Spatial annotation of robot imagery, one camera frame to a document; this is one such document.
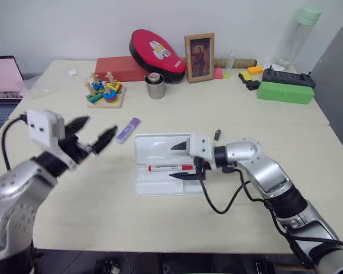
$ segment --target red cushion with cartoon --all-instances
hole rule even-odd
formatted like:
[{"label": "red cushion with cartoon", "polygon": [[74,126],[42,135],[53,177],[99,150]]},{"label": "red cushion with cartoon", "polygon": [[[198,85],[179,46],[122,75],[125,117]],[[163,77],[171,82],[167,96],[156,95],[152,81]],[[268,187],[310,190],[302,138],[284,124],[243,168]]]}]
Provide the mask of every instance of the red cushion with cartoon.
[{"label": "red cushion with cartoon", "polygon": [[166,82],[182,80],[186,64],[159,35],[148,30],[132,33],[130,52],[136,62],[148,72],[157,72]]}]

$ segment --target green box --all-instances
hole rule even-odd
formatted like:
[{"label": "green box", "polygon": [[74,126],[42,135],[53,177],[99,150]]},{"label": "green box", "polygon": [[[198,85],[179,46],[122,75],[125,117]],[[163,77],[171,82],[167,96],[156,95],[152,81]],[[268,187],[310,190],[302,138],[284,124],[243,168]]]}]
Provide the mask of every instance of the green box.
[{"label": "green box", "polygon": [[258,99],[308,104],[314,97],[311,87],[295,84],[261,82],[257,91]]}]

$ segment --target white wall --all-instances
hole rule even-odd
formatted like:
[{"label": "white wall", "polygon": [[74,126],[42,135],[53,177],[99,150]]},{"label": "white wall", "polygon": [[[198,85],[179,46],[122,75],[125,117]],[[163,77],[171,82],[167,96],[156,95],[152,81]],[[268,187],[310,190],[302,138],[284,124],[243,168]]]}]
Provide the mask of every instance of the white wall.
[{"label": "white wall", "polygon": [[295,12],[308,1],[324,13],[297,58],[311,70],[343,25],[343,0],[0,0],[0,55],[24,74],[54,59],[129,55],[136,29],[161,35],[184,56],[184,35],[215,32],[215,55],[232,46],[241,58],[273,57]]}]

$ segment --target red marker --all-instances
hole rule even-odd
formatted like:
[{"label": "red marker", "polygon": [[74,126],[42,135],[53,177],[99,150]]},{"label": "red marker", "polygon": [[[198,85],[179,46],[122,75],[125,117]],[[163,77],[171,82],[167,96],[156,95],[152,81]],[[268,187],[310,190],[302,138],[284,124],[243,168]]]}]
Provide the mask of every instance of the red marker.
[{"label": "red marker", "polygon": [[180,171],[180,170],[192,170],[193,164],[158,164],[156,166],[149,166],[150,172],[155,171]]}]

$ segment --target laptop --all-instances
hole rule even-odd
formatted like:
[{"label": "laptop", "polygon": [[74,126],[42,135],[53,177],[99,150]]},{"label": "laptop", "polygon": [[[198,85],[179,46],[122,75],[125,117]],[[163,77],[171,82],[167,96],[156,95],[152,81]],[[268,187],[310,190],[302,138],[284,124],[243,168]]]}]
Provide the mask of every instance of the laptop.
[{"label": "laptop", "polygon": [[14,56],[0,56],[0,128],[21,101],[23,76]]}]

